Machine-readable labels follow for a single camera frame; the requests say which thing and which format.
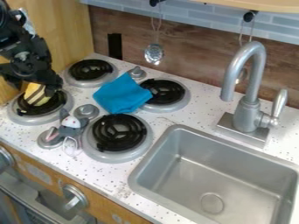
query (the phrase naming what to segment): sink drain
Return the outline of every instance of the sink drain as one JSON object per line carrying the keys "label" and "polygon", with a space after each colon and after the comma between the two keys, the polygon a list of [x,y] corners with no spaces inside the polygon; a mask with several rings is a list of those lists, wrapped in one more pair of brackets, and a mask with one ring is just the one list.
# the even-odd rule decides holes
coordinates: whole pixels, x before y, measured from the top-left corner
{"label": "sink drain", "polygon": [[223,211],[225,205],[220,196],[209,192],[201,196],[200,204],[202,210],[209,214],[219,214]]}

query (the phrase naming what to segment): faucet handle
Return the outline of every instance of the faucet handle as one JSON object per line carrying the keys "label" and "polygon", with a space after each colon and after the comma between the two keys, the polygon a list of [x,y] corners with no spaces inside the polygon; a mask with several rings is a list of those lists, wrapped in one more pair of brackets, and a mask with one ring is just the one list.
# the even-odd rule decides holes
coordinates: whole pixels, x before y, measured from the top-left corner
{"label": "faucet handle", "polygon": [[281,89],[276,95],[275,100],[273,101],[270,126],[273,127],[278,124],[278,118],[281,115],[284,106],[287,104],[287,101],[288,101],[288,90]]}

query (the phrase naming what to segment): sink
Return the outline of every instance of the sink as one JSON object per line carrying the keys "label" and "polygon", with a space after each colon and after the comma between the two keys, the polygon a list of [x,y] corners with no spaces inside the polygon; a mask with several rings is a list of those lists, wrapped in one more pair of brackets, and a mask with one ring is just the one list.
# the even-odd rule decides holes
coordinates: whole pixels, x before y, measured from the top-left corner
{"label": "sink", "polygon": [[173,125],[129,175],[129,186],[200,224],[297,224],[298,173],[288,161]]}

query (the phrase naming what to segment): oven handle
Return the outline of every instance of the oven handle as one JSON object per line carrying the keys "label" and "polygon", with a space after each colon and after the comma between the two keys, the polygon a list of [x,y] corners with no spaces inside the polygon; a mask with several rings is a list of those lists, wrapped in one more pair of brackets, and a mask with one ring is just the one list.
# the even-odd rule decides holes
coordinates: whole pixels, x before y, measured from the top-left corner
{"label": "oven handle", "polygon": [[58,224],[86,224],[88,223],[83,217],[84,215],[77,214],[72,220],[66,220],[60,215],[56,214],[46,206],[38,203],[36,198],[38,197],[38,191],[24,184],[22,181],[12,177],[7,172],[4,172],[0,176],[0,190],[12,197],[15,201],[28,207],[36,214],[43,218]]}

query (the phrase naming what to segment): play stove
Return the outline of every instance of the play stove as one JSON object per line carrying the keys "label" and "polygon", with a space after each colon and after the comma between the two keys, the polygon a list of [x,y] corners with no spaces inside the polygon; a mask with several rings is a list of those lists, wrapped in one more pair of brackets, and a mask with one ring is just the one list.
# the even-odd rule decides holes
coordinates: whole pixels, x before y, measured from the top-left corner
{"label": "play stove", "polygon": [[66,82],[77,88],[97,88],[112,81],[117,75],[116,66],[101,59],[84,59],[70,66],[64,73]]}
{"label": "play stove", "polygon": [[42,106],[32,106],[24,100],[24,94],[18,95],[8,106],[8,117],[17,124],[34,126],[50,123],[59,119],[61,108],[71,110],[73,98],[65,90],[60,90]]}
{"label": "play stove", "polygon": [[182,109],[191,99],[189,89],[176,80],[149,79],[140,83],[153,98],[142,109],[153,113],[167,113]]}
{"label": "play stove", "polygon": [[150,146],[150,126],[132,115],[105,115],[90,123],[82,136],[84,152],[103,163],[124,163],[140,157]]}

